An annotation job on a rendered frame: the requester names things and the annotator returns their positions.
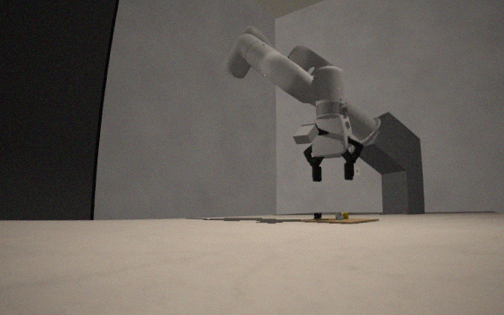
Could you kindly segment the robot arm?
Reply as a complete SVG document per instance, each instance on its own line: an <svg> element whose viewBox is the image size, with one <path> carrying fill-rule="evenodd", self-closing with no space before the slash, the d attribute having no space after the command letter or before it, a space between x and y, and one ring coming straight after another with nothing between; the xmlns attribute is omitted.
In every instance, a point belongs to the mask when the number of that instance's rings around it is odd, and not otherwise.
<svg viewBox="0 0 504 315"><path fill-rule="evenodd" d="M376 134L380 119L372 119L344 96L343 74L335 64L305 45L294 47L288 57L277 52L260 30L248 26L230 50L224 67L239 79L244 78L253 67L298 101L316 107L316 117L325 113L347 116L357 142L365 144ZM312 67L315 69L308 74ZM328 131L319 129L316 124L305 124L293 138L296 144L308 144L317 135L328 134Z"/></svg>

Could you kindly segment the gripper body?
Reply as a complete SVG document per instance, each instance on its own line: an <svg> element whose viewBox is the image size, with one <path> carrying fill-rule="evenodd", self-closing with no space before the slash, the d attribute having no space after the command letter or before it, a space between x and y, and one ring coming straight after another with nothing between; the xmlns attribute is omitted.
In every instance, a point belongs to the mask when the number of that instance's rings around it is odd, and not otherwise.
<svg viewBox="0 0 504 315"><path fill-rule="evenodd" d="M352 128L349 118L341 113L320 114L314 123L328 135L317 135L312 142L312 152L317 158L342 158L346 149L352 154L353 145L348 143L347 137L352 139ZM327 156L334 155L334 156Z"/></svg>

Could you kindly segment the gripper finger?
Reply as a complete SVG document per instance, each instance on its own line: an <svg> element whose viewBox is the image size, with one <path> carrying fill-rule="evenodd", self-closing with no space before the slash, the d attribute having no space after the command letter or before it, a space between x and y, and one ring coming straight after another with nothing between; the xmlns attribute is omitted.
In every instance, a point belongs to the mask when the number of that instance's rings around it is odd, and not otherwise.
<svg viewBox="0 0 504 315"><path fill-rule="evenodd" d="M322 171L321 171L321 167L319 167L319 165L321 164L324 157L315 157L315 156L312 157L312 155L311 155L312 145L309 148L307 148L303 153L304 153L305 157L307 158L307 161L312 166L313 181L320 182L322 180Z"/></svg>
<svg viewBox="0 0 504 315"><path fill-rule="evenodd" d="M344 163L344 175L345 175L345 180L353 180L354 176L354 163L360 156L360 152L363 149L363 144L357 141L354 141L353 139L347 137L348 143L355 146L355 151L352 153L349 153L349 151L346 149L346 152L341 154L341 156L346 160L346 163ZM350 156L351 155L351 156Z"/></svg>

